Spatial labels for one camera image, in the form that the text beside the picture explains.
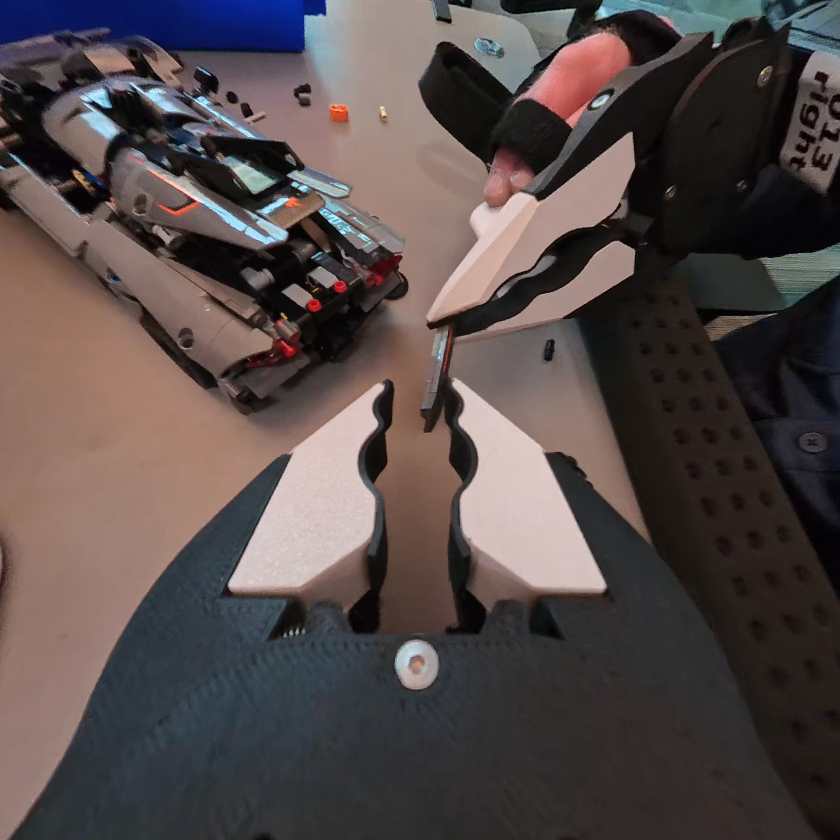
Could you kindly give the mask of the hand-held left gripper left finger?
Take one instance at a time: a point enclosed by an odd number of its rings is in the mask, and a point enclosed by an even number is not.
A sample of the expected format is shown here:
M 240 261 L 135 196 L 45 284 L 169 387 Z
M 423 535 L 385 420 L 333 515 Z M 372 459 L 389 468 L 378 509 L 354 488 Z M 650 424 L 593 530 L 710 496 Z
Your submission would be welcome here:
M 233 595 L 336 602 L 378 617 L 387 569 L 385 506 L 394 385 L 373 385 L 290 453 L 227 583 Z

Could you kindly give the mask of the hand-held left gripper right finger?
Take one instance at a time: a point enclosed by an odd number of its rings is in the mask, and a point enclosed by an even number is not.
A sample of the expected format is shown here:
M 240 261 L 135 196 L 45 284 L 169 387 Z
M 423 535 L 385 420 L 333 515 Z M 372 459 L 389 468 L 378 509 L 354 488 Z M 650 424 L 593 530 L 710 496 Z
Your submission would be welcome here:
M 499 602 L 606 593 L 595 556 L 534 439 L 458 379 L 444 387 L 451 504 L 448 575 L 457 618 L 486 618 Z

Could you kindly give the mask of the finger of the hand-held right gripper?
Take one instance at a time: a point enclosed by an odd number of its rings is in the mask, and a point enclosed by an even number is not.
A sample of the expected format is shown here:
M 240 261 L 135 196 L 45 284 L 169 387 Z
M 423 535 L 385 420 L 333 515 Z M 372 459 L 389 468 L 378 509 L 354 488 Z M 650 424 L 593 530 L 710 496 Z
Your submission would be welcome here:
M 636 250 L 623 243 L 606 245 L 562 288 L 538 295 L 515 316 L 483 330 L 458 336 L 455 341 L 481 341 L 573 318 L 588 303 L 629 278 L 634 273 L 636 257 Z
M 488 303 L 510 278 L 535 267 L 556 240 L 605 222 L 617 210 L 634 167 L 629 132 L 546 197 L 521 191 L 488 210 L 482 233 L 428 310 L 427 326 Z

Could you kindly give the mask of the long grey orange-striped lego panel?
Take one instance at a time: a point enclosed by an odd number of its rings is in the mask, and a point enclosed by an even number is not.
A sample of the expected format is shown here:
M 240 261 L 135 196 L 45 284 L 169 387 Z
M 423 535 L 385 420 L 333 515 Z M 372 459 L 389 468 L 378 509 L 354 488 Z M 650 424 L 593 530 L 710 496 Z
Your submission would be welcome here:
M 434 332 L 432 351 L 427 367 L 423 399 L 420 407 L 423 432 L 431 433 L 444 408 L 448 369 L 455 344 L 455 325 L 448 324 Z

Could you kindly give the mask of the grey lego car model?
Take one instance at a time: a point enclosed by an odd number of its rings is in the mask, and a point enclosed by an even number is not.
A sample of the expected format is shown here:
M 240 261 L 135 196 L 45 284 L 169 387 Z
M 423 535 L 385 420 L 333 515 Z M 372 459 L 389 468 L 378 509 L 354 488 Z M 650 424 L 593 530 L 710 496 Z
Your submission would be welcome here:
M 240 413 L 340 360 L 408 292 L 404 237 L 351 187 L 107 28 L 2 45 L 2 206 L 37 224 Z

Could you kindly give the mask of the person's right forearm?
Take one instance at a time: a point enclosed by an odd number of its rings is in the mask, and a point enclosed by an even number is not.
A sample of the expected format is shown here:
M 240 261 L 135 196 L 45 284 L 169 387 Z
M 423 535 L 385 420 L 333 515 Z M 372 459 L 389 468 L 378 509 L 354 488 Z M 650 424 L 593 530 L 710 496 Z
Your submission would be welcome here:
M 777 164 L 762 170 L 736 216 L 695 251 L 743 259 L 810 254 L 839 243 L 839 172 L 825 193 Z

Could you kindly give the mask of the person's right hand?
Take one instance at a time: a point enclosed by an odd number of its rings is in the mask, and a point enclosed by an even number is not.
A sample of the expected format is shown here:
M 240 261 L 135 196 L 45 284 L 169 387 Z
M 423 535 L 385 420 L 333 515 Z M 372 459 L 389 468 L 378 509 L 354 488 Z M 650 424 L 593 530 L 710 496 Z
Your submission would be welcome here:
M 484 187 L 484 201 L 499 207 L 530 183 L 532 163 L 557 154 L 567 130 L 604 85 L 631 65 L 631 55 L 611 31 L 598 31 L 560 48 L 530 87 L 510 106 Z

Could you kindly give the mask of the blue plastic bin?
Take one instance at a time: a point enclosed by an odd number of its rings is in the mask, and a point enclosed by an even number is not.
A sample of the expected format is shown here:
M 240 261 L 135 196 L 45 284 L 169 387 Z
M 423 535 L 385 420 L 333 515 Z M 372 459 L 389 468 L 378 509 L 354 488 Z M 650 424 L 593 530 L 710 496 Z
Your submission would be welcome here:
M 325 1 L 2 1 L 1 42 L 109 28 L 165 48 L 299 53 L 304 18 L 326 13 Z

